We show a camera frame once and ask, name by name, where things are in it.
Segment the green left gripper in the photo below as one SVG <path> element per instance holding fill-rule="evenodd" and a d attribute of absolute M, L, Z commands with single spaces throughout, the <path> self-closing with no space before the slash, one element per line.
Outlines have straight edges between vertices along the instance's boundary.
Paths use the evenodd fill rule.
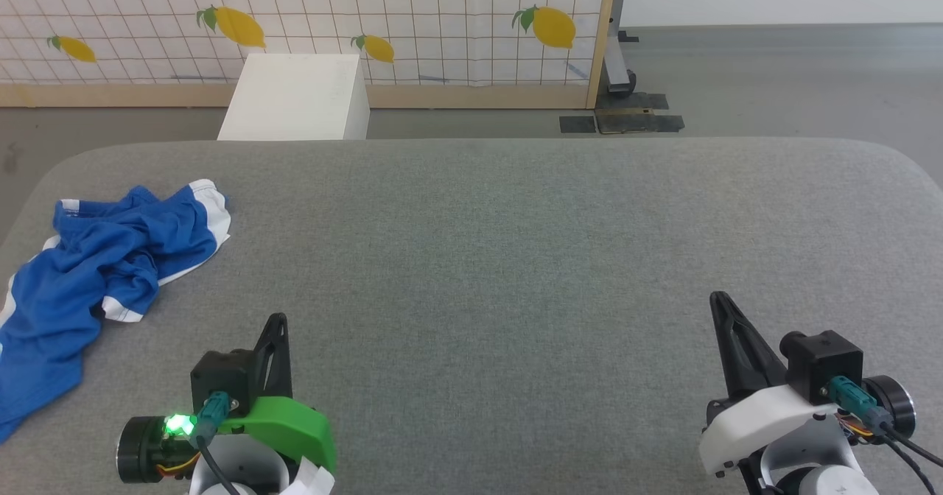
<path fill-rule="evenodd" d="M 253 354 L 253 383 L 261 398 L 248 415 L 236 415 L 237 400 L 210 396 L 195 414 L 131 418 L 116 442 L 120 480 L 290 484 L 302 474 L 336 474 L 337 452 L 327 418 L 292 399 L 284 313 L 269 316 Z"/>

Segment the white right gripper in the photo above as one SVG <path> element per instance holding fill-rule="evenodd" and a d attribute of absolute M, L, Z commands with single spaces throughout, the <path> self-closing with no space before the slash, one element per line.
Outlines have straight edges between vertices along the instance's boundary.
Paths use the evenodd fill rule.
<path fill-rule="evenodd" d="M 708 474 L 737 468 L 744 477 L 863 477 L 853 441 L 912 437 L 915 404 L 894 379 L 858 385 L 837 376 L 814 394 L 823 401 L 814 405 L 784 385 L 787 368 L 728 293 L 714 291 L 709 301 L 728 397 L 758 392 L 707 422 L 698 455 Z"/>

